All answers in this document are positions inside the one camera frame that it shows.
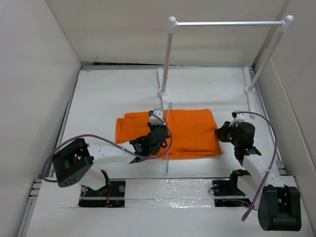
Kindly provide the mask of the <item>orange trousers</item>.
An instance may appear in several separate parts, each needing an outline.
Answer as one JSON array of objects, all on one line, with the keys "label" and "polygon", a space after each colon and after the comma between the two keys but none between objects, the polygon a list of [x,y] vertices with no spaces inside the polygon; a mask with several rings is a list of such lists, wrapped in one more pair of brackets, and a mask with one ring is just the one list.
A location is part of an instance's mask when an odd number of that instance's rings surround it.
[{"label": "orange trousers", "polygon": [[[173,144],[168,151],[169,159],[207,158],[221,155],[215,136],[217,124],[209,109],[171,110],[167,124],[171,129]],[[147,135],[150,129],[148,112],[126,113],[116,123],[116,143],[122,144]]]}]

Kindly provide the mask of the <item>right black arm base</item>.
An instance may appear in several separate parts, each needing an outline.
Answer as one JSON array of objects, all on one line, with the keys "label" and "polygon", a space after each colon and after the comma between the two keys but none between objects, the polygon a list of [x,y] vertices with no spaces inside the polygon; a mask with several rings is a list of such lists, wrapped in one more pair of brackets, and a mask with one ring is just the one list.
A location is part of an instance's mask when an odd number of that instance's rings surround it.
[{"label": "right black arm base", "polygon": [[209,189],[209,194],[214,196],[215,207],[249,207],[251,201],[249,198],[237,187],[239,177],[249,176],[246,170],[233,170],[229,179],[215,179],[212,180],[212,187]]}]

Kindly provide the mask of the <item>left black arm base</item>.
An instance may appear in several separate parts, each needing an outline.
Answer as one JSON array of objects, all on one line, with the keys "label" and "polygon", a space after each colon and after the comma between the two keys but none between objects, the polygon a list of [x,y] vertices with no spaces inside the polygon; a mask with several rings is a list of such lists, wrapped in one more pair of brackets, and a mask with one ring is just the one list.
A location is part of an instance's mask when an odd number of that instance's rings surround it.
[{"label": "left black arm base", "polygon": [[125,179],[110,179],[106,171],[101,170],[104,186],[98,190],[82,186],[79,198],[79,207],[104,207],[121,208],[125,207]]}]

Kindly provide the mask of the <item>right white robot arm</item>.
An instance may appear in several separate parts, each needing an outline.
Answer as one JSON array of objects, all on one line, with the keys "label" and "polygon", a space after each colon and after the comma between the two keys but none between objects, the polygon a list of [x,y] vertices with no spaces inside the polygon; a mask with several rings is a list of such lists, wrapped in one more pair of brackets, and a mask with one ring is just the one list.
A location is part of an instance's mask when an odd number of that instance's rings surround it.
[{"label": "right white robot arm", "polygon": [[234,146],[235,158],[242,168],[232,171],[226,181],[215,181],[216,196],[245,196],[258,211],[265,231],[300,231],[302,227],[300,193],[289,186],[262,159],[254,146],[255,127],[248,122],[224,122],[215,130],[220,142]]}]

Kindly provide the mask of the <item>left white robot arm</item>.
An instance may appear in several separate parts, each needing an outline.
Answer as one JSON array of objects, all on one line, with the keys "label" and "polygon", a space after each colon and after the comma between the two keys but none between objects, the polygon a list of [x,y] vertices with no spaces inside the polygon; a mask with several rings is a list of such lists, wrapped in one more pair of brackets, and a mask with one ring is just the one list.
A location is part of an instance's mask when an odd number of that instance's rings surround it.
[{"label": "left white robot arm", "polygon": [[77,136],[53,153],[57,184],[60,188],[67,188],[79,183],[100,196],[110,191],[105,165],[134,164],[160,158],[160,150],[169,150],[172,142],[171,131],[166,124],[150,125],[147,135],[123,144],[106,140],[107,144],[103,146],[89,145],[85,137],[85,134]]}]

